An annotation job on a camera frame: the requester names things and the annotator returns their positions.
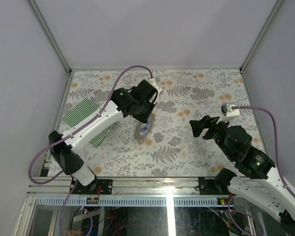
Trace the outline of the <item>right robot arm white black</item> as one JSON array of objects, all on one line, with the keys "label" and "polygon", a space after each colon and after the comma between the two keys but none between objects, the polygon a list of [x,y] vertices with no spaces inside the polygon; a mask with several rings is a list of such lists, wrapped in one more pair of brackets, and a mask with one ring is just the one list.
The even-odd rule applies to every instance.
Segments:
[{"label": "right robot arm white black", "polygon": [[189,123],[194,137],[199,137],[206,130],[203,139],[214,140],[241,174],[253,179],[268,192],[259,190],[226,168],[215,177],[215,190],[220,194],[229,191],[246,199],[272,216],[287,234],[295,236],[295,199],[288,196],[287,187],[274,162],[263,151],[252,146],[252,137],[245,129],[240,125],[230,126],[228,122],[210,116]]}]

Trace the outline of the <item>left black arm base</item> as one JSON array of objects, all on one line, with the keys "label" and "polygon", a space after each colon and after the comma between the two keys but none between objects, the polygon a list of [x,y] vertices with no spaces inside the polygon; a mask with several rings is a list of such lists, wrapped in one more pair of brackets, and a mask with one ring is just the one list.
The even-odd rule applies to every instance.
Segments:
[{"label": "left black arm base", "polygon": [[82,185],[79,181],[73,190],[73,194],[79,195],[111,195],[113,188],[112,179],[102,179],[95,176],[95,179],[87,186]]}]

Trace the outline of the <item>blue key tag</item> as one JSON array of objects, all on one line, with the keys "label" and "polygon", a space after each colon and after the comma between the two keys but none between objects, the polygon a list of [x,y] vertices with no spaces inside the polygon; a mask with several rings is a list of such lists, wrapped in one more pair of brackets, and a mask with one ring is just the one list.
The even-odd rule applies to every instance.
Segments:
[{"label": "blue key tag", "polygon": [[140,132],[143,132],[143,133],[146,132],[151,127],[151,124],[152,124],[152,120],[150,120],[146,124],[142,124],[142,126],[140,128]]}]

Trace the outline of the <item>metal key ring disc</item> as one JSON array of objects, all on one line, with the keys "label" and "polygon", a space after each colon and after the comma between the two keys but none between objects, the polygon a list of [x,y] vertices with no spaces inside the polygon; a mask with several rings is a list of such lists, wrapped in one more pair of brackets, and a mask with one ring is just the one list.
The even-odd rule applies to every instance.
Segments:
[{"label": "metal key ring disc", "polygon": [[148,122],[150,120],[152,120],[151,127],[144,133],[140,132],[140,128],[141,128],[142,124],[144,124],[144,123],[141,123],[141,122],[137,123],[136,129],[135,129],[135,139],[137,140],[138,143],[141,143],[141,142],[145,141],[148,134],[152,132],[152,129],[154,127],[154,122],[155,122],[155,114],[154,113],[151,113],[151,115],[150,115],[150,117],[148,119]]}]

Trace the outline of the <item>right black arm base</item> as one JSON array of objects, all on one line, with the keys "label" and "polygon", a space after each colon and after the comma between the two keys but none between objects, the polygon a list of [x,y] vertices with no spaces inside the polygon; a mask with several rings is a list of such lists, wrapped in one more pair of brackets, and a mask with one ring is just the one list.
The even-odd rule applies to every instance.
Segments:
[{"label": "right black arm base", "polygon": [[200,195],[229,195],[228,186],[236,174],[223,168],[215,177],[198,177],[196,189]]}]

